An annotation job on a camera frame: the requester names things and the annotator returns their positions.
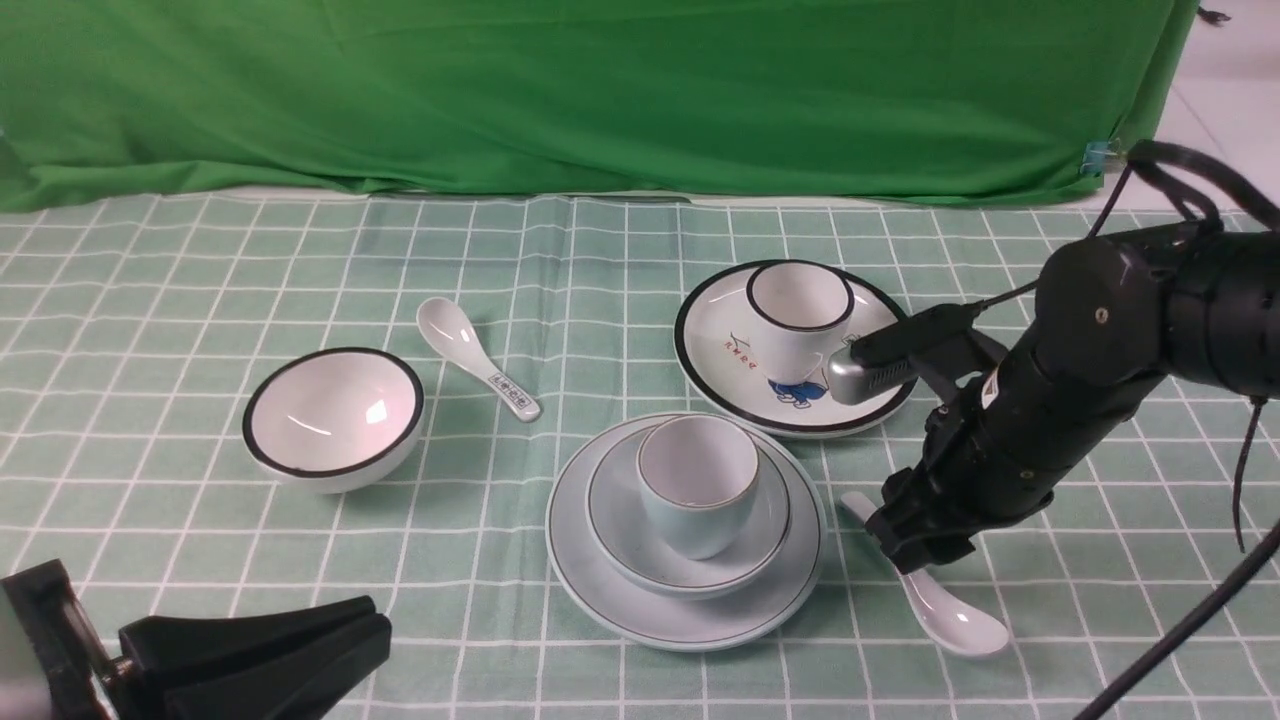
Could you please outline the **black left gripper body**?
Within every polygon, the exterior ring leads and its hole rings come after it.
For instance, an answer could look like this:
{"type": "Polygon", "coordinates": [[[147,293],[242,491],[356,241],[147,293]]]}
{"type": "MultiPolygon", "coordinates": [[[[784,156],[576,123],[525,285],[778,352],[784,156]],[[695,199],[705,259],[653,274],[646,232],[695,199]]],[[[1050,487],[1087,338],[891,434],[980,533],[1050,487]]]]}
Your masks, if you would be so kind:
{"type": "Polygon", "coordinates": [[[3,719],[118,719],[106,670],[105,650],[61,561],[3,578],[3,719]]]}

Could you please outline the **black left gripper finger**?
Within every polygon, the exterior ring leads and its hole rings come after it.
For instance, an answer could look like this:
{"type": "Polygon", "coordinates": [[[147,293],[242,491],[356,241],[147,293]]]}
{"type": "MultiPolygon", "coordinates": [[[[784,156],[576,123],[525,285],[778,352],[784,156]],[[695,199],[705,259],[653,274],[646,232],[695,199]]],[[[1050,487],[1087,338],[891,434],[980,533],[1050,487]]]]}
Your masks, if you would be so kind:
{"type": "Polygon", "coordinates": [[[324,719],[390,656],[371,597],[250,618],[151,616],[119,633],[123,719],[324,719]]]}

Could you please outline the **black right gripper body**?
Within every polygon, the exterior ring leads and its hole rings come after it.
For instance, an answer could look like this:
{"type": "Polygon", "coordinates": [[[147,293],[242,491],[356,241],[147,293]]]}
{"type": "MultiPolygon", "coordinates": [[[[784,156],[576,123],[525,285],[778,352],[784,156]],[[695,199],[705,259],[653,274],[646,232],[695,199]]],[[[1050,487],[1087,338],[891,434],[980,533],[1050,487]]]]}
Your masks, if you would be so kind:
{"type": "Polygon", "coordinates": [[[974,393],[963,429],[922,470],[938,521],[1020,521],[1166,375],[1171,254],[1102,238],[1055,251],[1036,318],[974,393]]]}

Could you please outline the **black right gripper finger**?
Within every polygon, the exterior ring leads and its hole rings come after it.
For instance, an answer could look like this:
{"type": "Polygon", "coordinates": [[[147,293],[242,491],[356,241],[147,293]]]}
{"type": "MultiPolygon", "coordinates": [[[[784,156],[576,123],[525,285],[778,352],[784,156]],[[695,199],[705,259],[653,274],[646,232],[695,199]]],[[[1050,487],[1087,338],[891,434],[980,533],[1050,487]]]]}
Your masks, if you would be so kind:
{"type": "Polygon", "coordinates": [[[934,483],[928,466],[896,471],[879,497],[865,528],[901,573],[955,564],[977,551],[974,516],[934,483]]]}

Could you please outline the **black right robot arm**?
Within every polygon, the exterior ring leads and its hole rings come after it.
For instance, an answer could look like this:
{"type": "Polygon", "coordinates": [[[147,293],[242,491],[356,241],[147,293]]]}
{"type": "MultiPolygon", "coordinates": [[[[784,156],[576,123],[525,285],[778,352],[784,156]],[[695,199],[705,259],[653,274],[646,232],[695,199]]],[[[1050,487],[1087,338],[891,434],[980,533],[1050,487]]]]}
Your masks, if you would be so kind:
{"type": "Polygon", "coordinates": [[[1011,348],[941,304],[868,336],[855,360],[923,378],[942,400],[920,461],[883,484],[867,523],[904,573],[1014,527],[1166,378],[1277,397],[1277,234],[1179,222],[1079,240],[1050,255],[1036,315],[1011,348]]]}

